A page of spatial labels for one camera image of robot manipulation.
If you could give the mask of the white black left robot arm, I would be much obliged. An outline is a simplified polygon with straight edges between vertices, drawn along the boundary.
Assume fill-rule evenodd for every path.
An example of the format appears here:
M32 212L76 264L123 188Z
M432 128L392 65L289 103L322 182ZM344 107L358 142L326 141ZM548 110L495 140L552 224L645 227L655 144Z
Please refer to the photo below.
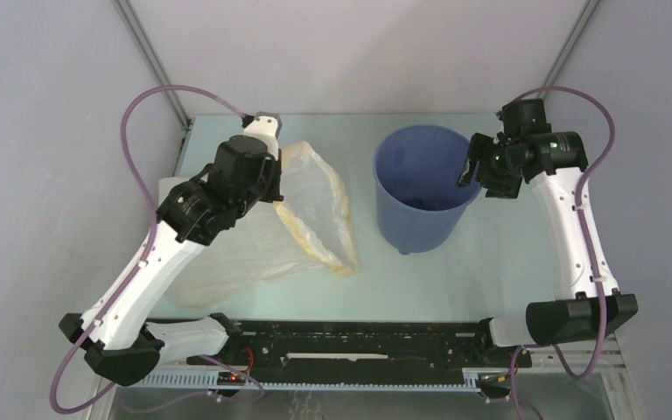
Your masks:
M227 318L159 324L149 315L183 268L220 233L257 203L282 200L281 155L273 136L231 136L218 146L211 164L169 191L136 259L97 307L59 322L96 374L129 386L169 361L199 355L225 365L238 360L242 342Z

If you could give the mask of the blue plastic trash bin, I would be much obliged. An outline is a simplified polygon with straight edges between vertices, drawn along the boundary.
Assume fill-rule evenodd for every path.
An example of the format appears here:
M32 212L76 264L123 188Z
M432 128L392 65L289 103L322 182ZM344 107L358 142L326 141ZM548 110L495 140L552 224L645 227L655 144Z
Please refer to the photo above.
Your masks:
M413 125L385 137L373 157L376 219L400 254L431 251L452 233L480 185L459 186L470 142L437 125Z

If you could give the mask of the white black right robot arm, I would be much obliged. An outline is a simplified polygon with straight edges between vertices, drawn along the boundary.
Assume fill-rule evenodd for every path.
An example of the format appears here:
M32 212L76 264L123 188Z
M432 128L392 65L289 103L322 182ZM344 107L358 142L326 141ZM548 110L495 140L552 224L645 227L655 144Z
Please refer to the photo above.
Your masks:
M605 339L638 311L604 257L586 174L591 169L580 135L555 132L541 99L504 105L496 136L472 135L458 186L476 183L488 198L515 199L527 184L541 205L557 259L555 298L519 315L490 318L473 343L479 362L495 366L510 347L552 346Z

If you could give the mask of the translucent yellowish plastic trash bag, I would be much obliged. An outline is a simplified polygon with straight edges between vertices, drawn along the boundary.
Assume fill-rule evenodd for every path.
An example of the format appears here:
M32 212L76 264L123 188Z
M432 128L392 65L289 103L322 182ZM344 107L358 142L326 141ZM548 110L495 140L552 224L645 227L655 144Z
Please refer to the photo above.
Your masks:
M164 293L179 308L210 308L253 286L318 270L359 268L346 186L307 142L284 148L284 199L258 204L188 263Z

